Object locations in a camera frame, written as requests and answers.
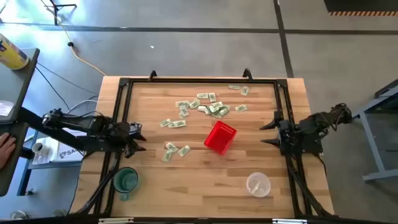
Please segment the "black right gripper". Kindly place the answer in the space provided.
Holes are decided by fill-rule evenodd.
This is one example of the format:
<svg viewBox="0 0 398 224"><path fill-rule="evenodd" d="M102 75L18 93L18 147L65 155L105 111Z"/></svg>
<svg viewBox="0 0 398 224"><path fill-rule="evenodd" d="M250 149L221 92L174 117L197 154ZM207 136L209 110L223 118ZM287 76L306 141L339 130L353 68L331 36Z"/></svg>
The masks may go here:
<svg viewBox="0 0 398 224"><path fill-rule="evenodd" d="M300 141L295 132L294 125L289 120L278 122L272 120L269 124L260 127L260 130L268 130L279 127L278 139L262 139L261 142L279 146L282 155L298 154L300 152Z"/></svg>

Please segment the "red plastic slotted basket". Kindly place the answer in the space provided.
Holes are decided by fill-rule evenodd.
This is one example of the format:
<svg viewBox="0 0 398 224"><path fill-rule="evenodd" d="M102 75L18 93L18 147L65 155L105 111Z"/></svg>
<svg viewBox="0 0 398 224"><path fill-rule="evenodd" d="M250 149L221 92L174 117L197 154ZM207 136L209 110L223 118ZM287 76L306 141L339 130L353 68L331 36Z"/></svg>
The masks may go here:
<svg viewBox="0 0 398 224"><path fill-rule="evenodd" d="M237 130L217 121L206 138L204 145L220 155L224 155L233 142Z"/></svg>

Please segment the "clear plastic round container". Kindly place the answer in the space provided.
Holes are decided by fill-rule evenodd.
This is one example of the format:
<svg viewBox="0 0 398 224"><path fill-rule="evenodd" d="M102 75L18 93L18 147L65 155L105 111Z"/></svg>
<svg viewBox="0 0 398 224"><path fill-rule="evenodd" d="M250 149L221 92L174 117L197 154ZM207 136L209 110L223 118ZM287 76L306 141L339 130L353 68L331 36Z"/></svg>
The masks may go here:
<svg viewBox="0 0 398 224"><path fill-rule="evenodd" d="M246 179L246 190L257 198L268 196L271 191L271 182L265 174L254 172Z"/></svg>

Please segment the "green mug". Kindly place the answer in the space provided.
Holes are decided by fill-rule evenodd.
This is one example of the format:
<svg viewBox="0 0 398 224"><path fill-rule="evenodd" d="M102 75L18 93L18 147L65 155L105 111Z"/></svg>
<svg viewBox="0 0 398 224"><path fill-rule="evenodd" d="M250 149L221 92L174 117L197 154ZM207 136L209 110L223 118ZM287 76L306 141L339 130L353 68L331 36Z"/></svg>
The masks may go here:
<svg viewBox="0 0 398 224"><path fill-rule="evenodd" d="M138 186L139 176L135 169L122 167L113 177L113 186L122 201L129 200L130 193Z"/></svg>

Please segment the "white printed box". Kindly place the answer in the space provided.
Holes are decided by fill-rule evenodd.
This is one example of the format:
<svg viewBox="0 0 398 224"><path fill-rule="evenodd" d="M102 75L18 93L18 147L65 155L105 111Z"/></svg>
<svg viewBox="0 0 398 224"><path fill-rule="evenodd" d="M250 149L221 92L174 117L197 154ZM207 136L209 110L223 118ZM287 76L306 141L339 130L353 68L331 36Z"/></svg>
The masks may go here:
<svg viewBox="0 0 398 224"><path fill-rule="evenodd" d="M53 138L49 139L49 145L52 150L50 162L80 162L86 154Z"/></svg>

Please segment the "blue grey metal table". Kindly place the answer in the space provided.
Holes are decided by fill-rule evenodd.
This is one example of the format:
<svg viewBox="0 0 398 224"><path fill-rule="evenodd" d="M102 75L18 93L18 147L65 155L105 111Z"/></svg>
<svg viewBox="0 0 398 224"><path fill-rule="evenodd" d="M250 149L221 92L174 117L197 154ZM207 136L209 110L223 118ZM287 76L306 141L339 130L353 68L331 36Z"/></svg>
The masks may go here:
<svg viewBox="0 0 398 224"><path fill-rule="evenodd" d="M362 176L364 182L398 177L383 160L398 157L398 79L375 92L367 105L354 111L353 121L363 127L377 171Z"/></svg>

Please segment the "black desk support beam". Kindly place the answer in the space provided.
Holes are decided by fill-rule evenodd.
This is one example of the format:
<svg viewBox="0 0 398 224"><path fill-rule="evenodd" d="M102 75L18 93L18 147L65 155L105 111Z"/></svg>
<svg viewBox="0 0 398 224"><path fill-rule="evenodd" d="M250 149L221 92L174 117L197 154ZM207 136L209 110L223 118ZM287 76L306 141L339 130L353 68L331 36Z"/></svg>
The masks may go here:
<svg viewBox="0 0 398 224"><path fill-rule="evenodd" d="M64 128L77 130L77 126L73 125L72 123L63 121L49 121L47 124L44 124L43 120L44 118L36 115L35 113L25 108L21 108L17 118L17 121L27 123L30 128L33 128L40 133L43 133L55 140L58 140L61 143L71 146L72 148L87 152L95 150L93 145L87 140L79 139L76 136L63 130Z"/></svg>

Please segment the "blue metal shelf cart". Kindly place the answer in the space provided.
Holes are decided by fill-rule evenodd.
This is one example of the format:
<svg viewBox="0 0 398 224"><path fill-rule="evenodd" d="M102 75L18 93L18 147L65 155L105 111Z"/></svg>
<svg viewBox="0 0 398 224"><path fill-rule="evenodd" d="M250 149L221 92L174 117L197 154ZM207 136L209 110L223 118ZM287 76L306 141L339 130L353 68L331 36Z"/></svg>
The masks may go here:
<svg viewBox="0 0 398 224"><path fill-rule="evenodd" d="M27 190L27 185L29 183L29 178L31 171L33 169L52 169L52 168L59 168L59 167L73 167L73 166L80 166L80 162L50 162L50 156L52 155L52 150L49 145L49 139L51 137L44 137L38 138L38 131L34 131L33 135L27 136L22 144L22 151L20 157L26 159L26 164L22 173L21 181L19 184L19 188L17 191L17 196L25 196L25 195L32 195L33 190ZM50 151L45 156L40 156L34 154L31 150L32 146L37 143L41 142L46 144Z"/></svg>

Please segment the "person's hand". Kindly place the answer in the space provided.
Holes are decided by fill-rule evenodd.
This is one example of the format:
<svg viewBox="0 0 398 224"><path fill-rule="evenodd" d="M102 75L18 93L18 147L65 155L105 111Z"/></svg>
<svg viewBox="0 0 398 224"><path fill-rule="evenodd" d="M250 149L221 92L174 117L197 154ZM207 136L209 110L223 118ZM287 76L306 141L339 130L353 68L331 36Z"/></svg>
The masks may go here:
<svg viewBox="0 0 398 224"><path fill-rule="evenodd" d="M0 170L6 165L15 150L15 141L16 138L12 137L9 133L3 133L0 136Z"/></svg>

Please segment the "grey desk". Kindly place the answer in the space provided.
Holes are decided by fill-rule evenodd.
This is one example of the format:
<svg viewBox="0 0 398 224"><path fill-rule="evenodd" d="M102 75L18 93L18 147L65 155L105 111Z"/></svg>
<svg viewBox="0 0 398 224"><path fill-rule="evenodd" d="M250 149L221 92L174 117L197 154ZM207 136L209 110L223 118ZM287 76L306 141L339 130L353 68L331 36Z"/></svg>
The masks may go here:
<svg viewBox="0 0 398 224"><path fill-rule="evenodd" d="M22 51L29 57L29 62L24 68L11 70L0 63L0 103L8 101L13 104L7 116L0 115L0 123L13 123L17 119L37 65L40 53L38 48Z"/></svg>

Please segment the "white paper sheet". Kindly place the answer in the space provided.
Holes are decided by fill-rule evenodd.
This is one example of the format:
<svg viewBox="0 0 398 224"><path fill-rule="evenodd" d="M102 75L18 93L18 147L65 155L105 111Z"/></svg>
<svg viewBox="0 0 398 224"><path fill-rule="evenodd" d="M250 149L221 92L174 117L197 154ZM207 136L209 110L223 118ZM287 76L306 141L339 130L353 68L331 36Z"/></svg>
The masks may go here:
<svg viewBox="0 0 398 224"><path fill-rule="evenodd" d="M8 117L13 110L14 103L10 101L0 100L0 116Z"/></svg>

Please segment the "black tripod stand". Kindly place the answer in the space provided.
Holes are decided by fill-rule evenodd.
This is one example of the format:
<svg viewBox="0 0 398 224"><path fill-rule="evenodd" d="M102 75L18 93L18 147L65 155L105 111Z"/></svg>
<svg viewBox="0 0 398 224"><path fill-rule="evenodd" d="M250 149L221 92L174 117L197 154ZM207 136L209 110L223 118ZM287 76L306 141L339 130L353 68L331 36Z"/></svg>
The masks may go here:
<svg viewBox="0 0 398 224"><path fill-rule="evenodd" d="M39 0L43 5L46 10L50 11L53 15L53 23L55 26L58 26L61 24L60 18L59 18L59 11L61 11L63 8L70 8L70 9L76 9L78 6L76 4L64 4L64 3L57 3L56 0Z"/></svg>

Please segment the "yellow wipes canister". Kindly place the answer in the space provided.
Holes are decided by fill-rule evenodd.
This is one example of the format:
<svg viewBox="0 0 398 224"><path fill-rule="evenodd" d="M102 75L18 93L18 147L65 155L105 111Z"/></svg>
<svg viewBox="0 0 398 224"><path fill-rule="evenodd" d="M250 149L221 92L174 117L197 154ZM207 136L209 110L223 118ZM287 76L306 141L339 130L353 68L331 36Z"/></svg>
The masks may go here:
<svg viewBox="0 0 398 224"><path fill-rule="evenodd" d="M30 58L9 39L0 33L0 63L11 70L20 70L29 63Z"/></svg>

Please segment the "black hazard striped mat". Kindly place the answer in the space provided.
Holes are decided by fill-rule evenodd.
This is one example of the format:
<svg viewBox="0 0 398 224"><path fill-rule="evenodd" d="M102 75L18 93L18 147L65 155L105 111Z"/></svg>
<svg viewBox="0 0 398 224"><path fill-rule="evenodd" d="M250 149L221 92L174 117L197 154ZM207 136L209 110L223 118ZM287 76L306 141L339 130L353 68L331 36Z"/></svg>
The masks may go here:
<svg viewBox="0 0 398 224"><path fill-rule="evenodd" d="M323 0L331 16L398 16L398 0Z"/></svg>

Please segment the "black aluminium table frame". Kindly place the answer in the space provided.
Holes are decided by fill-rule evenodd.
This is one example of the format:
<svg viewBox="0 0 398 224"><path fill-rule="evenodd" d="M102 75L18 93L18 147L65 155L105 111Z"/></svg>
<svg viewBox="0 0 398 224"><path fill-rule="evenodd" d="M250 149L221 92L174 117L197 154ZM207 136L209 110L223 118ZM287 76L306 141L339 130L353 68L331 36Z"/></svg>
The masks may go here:
<svg viewBox="0 0 398 224"><path fill-rule="evenodd" d="M290 183L285 157L279 149L261 142L277 136L277 131L260 130L281 110L284 117L299 121L310 114L307 92L302 79L248 80L246 78L129 77L125 87L119 77L103 79L96 109L106 116L121 103L118 118L142 124L141 142L146 151L122 158L121 167L132 167L139 175L137 189L129 200L104 192L103 208L113 217L188 217L188 218L292 218L313 213L298 187ZM231 90L229 85L239 85ZM241 94L249 87L247 96ZM237 133L224 155L204 145L216 118L191 110L187 125L160 127L165 119L178 119L176 101L192 101L198 93L215 93L216 99L230 107L222 118ZM247 110L236 112L235 107ZM165 145L172 142L178 150L185 145L190 152L180 157L174 152L169 162L162 158ZM246 190L246 179L254 172L268 176L271 191L257 198Z"/></svg>

